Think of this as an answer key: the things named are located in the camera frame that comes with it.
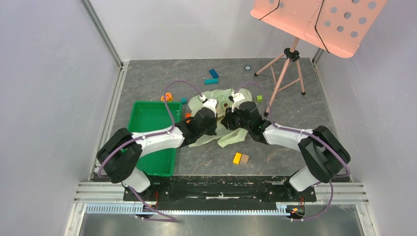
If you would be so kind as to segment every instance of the wooden block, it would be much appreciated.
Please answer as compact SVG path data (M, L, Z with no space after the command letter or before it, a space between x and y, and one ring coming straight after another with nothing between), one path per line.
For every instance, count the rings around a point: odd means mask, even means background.
M245 155L245 154L242 154L242 157L240 158L240 161L246 164L248 160L249 160L249 156Z
M236 152L235 158L233 159L233 163L235 163L236 165L238 165L239 162L240 162L240 158L241 157L242 157L242 153Z

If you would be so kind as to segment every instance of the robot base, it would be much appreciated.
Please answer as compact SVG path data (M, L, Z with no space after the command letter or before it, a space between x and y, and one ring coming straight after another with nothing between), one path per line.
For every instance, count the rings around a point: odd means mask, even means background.
M313 188L289 196L283 185L288 176L172 176L149 177L154 183L145 201L157 201L159 210L267 210L276 202L315 202ZM128 189L124 201L137 201Z

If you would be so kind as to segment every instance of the gray floor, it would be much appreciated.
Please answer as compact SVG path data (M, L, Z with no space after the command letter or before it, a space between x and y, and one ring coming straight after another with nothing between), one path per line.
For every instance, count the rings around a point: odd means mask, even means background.
M201 92L214 89L237 89L247 81L260 83L271 96L274 81L271 70L267 69L258 77L253 74L271 59L188 59L188 60L140 60L131 61L124 82L117 109L113 132L126 127L135 101L160 101L164 88L177 79L190 81ZM284 59L274 64L279 76ZM299 83L279 92L272 106L272 119L281 125L296 128L327 126L333 130L322 89L310 59L300 59L306 95L301 96ZM250 65L251 71L244 66ZM204 78L211 78L210 69L219 74L219 83L204 85ZM284 77L283 85L298 78L295 63L291 63ZM253 96L261 94L255 86L247 87ZM184 84L175 84L170 89L175 101L181 97L190 99L196 93ZM266 102L259 103L260 112L265 111ZM236 152L249 155L246 165L232 163ZM291 175L304 167L300 153L289 148L263 145L247 136L244 142L221 148L216 141L200 147L183 147L178 150L175 175Z
M315 214L323 206L307 206ZM283 216L178 215L177 223L143 222L133 215L86 214L81 236L362 236L355 206L331 206L313 220L291 223Z

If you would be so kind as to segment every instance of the blue block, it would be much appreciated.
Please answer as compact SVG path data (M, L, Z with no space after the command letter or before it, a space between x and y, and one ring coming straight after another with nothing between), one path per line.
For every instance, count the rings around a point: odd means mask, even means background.
M219 78L219 75L216 73L214 69L209 70L209 73L213 77L213 79Z
M218 79L218 78L204 80L204 84L205 84L205 85L209 85L209 84L217 84L218 82L219 82L219 79Z

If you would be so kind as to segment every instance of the pink music stand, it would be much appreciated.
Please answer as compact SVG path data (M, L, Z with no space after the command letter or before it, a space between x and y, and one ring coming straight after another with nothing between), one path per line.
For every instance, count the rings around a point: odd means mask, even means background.
M294 35L291 48L255 73L271 67L275 89L269 104L272 106L276 93L300 81L301 94L305 95L301 67L296 50L300 39L333 53L350 58L356 52L365 34L381 12L387 0L255 0L250 14L262 21ZM272 64L287 56L278 81ZM295 61L298 79L279 88L290 61Z

